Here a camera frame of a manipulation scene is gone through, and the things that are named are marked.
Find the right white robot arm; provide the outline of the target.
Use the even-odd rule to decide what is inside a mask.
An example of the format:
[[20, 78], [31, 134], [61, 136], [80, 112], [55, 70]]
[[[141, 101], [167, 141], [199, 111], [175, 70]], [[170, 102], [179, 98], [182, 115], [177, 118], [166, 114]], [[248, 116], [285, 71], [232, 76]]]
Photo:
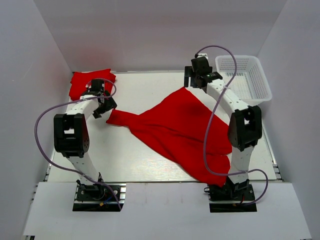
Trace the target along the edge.
[[224, 174], [229, 182], [225, 192], [236, 200], [249, 187], [251, 155], [262, 137], [262, 111], [259, 106], [250, 106], [241, 100], [229, 85], [218, 72], [213, 71], [204, 55], [197, 54], [191, 60], [191, 66], [184, 68], [184, 86], [203, 90], [229, 117], [227, 137], [232, 154], [229, 173]]

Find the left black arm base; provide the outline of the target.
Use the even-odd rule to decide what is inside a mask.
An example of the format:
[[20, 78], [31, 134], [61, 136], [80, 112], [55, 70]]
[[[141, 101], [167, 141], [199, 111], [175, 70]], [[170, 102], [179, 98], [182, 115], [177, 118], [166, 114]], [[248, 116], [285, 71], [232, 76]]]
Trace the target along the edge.
[[120, 212], [126, 197], [126, 184], [110, 184], [110, 188], [98, 184], [88, 185], [76, 181], [73, 212]]

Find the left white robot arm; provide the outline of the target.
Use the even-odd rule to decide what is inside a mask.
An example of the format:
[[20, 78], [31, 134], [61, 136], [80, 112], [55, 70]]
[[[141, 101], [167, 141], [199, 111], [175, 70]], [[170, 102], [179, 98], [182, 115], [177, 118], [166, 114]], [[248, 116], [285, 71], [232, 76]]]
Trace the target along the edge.
[[95, 119], [117, 107], [113, 94], [106, 89], [106, 83], [113, 82], [105, 78], [94, 78], [85, 85], [85, 91], [74, 101], [74, 106], [63, 114], [56, 114], [53, 118], [54, 148], [69, 160], [78, 172], [80, 180], [88, 184], [94, 181], [88, 193], [99, 200], [105, 196], [106, 187], [100, 184], [102, 175], [95, 168], [90, 155], [90, 137], [87, 128], [89, 117]]

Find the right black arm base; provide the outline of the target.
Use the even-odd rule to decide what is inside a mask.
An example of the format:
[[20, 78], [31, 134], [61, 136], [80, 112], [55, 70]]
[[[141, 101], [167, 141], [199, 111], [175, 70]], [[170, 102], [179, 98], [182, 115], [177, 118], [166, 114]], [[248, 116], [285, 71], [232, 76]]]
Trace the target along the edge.
[[229, 185], [223, 187], [208, 185], [203, 189], [208, 194], [210, 213], [254, 213], [257, 212], [256, 203], [248, 205], [255, 200], [251, 184], [246, 189], [232, 192]]

